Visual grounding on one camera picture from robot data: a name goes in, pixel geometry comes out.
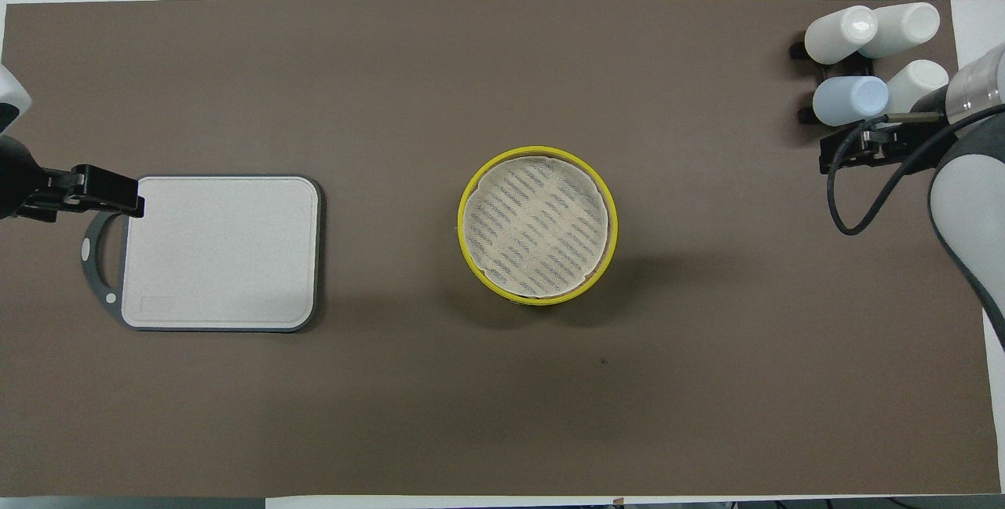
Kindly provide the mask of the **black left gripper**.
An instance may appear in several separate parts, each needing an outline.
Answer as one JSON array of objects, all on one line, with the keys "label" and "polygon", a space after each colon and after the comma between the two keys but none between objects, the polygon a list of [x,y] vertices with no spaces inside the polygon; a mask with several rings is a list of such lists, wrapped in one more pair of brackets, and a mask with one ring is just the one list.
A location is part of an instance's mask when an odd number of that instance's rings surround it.
[{"label": "black left gripper", "polygon": [[[146,199],[137,179],[104,168],[80,164],[72,168],[72,201],[86,211],[144,217]],[[25,217],[56,222],[57,213],[78,212],[66,201],[71,173],[37,164],[28,148],[14,137],[1,139],[1,218]]]}]

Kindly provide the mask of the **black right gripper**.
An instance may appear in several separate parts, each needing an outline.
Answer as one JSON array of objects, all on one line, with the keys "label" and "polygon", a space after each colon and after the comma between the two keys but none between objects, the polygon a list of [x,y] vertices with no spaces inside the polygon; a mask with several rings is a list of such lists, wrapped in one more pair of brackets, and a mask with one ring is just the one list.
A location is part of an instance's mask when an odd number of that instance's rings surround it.
[{"label": "black right gripper", "polygon": [[920,97],[914,104],[907,108],[888,108],[887,115],[909,114],[909,112],[937,112],[939,119],[933,122],[911,122],[893,123],[892,127],[887,127],[889,143],[877,147],[875,141],[864,139],[865,134],[855,137],[848,148],[841,150],[843,142],[852,137],[854,127],[843,127],[836,132],[822,137],[819,140],[819,172],[829,174],[833,163],[839,163],[839,169],[843,167],[856,167],[864,165],[866,159],[875,158],[880,164],[901,164],[908,156],[915,154],[925,144],[927,140],[934,139],[936,134],[941,132],[948,125],[945,116],[945,98],[947,88],[937,88]]}]

